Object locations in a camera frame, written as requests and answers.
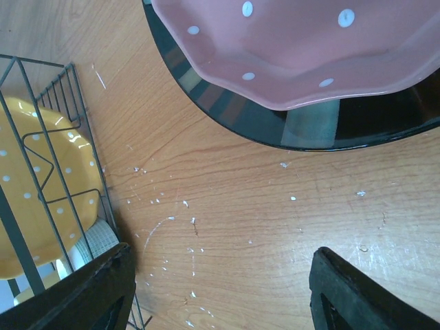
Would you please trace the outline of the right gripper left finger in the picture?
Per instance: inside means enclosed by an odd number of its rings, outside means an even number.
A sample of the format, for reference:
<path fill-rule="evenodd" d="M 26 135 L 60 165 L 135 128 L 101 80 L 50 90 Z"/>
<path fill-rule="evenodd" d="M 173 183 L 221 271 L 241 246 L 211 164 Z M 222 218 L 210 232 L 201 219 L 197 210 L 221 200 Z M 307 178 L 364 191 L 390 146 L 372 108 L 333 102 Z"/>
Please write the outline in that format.
<path fill-rule="evenodd" d="M 135 257 L 119 243 L 68 277 L 1 314 L 2 329 L 126 329 Z"/>

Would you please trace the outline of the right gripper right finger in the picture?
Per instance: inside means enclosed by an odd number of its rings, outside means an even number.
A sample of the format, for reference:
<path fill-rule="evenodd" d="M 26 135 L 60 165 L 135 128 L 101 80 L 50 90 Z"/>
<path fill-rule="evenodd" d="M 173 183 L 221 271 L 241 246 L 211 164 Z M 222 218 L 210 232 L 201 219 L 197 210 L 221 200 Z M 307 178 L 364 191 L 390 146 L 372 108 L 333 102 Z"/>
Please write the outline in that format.
<path fill-rule="evenodd" d="M 313 253 L 309 288 L 315 329 L 439 328 L 328 247 Z"/>

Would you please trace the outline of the light green ceramic bowl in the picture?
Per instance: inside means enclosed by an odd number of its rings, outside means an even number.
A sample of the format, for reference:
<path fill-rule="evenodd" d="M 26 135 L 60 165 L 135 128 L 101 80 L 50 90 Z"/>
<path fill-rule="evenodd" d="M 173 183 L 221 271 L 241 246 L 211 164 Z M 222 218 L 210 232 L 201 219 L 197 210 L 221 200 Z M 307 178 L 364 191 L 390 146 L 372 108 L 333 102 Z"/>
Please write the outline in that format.
<path fill-rule="evenodd" d="M 68 253 L 73 270 L 80 269 L 117 244 L 119 240 L 111 226 L 104 219 L 97 218 Z"/>

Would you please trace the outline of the dark wire dish rack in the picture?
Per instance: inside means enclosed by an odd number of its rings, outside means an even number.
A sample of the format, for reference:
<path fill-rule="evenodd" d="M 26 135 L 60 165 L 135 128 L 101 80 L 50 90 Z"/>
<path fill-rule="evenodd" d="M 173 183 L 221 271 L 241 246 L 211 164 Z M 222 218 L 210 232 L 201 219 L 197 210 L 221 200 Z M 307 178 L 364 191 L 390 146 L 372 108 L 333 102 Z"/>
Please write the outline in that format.
<path fill-rule="evenodd" d="M 1 56 L 2 329 L 145 329 L 73 64 Z"/>

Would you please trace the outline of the orange dotted plate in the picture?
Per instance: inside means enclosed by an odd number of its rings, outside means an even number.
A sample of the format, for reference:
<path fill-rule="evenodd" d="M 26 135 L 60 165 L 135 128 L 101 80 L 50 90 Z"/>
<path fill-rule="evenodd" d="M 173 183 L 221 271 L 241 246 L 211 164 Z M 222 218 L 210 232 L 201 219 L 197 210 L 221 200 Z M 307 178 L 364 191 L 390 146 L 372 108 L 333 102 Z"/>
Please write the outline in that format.
<path fill-rule="evenodd" d="M 1 187 L 36 265 L 59 259 L 98 216 L 102 181 L 90 141 L 61 113 L 5 98 Z"/>

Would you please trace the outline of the black rimmed cream plate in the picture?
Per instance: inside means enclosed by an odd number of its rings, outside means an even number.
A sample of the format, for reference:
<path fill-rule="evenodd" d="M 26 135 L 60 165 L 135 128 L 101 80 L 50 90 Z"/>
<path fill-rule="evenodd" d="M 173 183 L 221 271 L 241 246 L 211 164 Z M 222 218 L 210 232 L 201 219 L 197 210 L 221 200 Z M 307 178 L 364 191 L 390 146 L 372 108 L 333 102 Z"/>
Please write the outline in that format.
<path fill-rule="evenodd" d="M 383 96 L 332 100 L 272 111 L 202 79 L 154 13 L 143 8 L 158 51 L 191 102 L 231 132 L 289 151 L 343 151 L 409 138 L 439 126 L 439 72 Z"/>

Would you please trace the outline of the pink dotted plate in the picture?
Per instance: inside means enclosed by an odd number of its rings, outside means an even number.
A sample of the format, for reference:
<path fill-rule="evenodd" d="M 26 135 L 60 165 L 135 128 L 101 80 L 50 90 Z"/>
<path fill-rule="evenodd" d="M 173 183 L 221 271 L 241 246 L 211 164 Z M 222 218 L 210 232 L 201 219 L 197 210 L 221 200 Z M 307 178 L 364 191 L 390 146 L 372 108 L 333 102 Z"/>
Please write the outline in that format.
<path fill-rule="evenodd" d="M 438 1 L 154 1 L 194 70 L 272 110 L 390 94 L 439 68 Z"/>

